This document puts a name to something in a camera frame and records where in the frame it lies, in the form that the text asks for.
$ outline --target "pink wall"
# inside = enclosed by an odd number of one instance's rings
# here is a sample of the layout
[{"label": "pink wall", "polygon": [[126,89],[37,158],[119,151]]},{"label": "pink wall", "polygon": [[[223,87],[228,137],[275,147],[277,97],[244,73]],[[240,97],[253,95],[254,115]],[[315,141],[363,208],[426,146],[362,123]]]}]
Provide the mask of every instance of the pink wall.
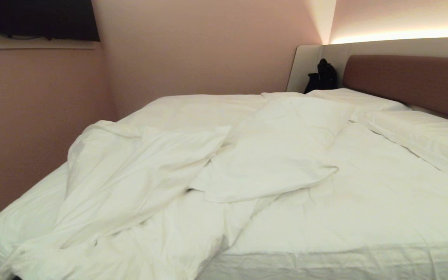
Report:
[{"label": "pink wall", "polygon": [[96,0],[121,117],[154,99],[284,91],[295,49],[321,44],[306,0]]},{"label": "pink wall", "polygon": [[448,37],[448,0],[337,0],[331,44]]},{"label": "pink wall", "polygon": [[101,49],[0,50],[0,211],[116,118]]}]

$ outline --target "television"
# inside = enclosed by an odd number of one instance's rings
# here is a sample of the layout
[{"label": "television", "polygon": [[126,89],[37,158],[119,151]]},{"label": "television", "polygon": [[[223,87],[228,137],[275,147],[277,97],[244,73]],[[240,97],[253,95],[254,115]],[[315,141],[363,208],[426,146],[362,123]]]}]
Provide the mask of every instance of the television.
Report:
[{"label": "television", "polygon": [[0,0],[0,34],[100,41],[91,0]]}]

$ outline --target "mattress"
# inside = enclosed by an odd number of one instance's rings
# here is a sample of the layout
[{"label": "mattress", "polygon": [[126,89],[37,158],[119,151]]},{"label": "mattress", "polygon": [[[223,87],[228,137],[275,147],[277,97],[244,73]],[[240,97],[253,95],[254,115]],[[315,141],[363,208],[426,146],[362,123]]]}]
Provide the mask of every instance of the mattress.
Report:
[{"label": "mattress", "polygon": [[[165,126],[235,124],[264,100],[158,102],[166,112],[148,106],[122,122],[162,115]],[[448,175],[360,124],[341,132],[330,156],[341,168],[329,183],[283,194],[198,279],[448,279]],[[66,180],[65,163],[0,213],[0,265],[20,243],[50,231]]]}]

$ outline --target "headboard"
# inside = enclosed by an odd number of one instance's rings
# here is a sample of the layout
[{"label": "headboard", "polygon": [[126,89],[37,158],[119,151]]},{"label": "headboard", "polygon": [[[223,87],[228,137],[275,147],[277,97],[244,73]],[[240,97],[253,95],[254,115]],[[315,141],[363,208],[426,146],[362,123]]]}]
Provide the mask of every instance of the headboard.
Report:
[{"label": "headboard", "polygon": [[448,58],[352,55],[343,85],[448,115]]}]

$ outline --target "black backpack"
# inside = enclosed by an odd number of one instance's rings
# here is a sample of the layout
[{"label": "black backpack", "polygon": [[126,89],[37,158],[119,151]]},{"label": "black backpack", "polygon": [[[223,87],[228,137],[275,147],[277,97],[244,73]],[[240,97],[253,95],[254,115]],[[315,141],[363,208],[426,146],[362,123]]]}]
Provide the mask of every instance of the black backpack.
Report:
[{"label": "black backpack", "polygon": [[336,88],[338,88],[336,70],[323,58],[318,64],[318,73],[309,74],[309,83],[304,93],[313,90],[334,90]]}]

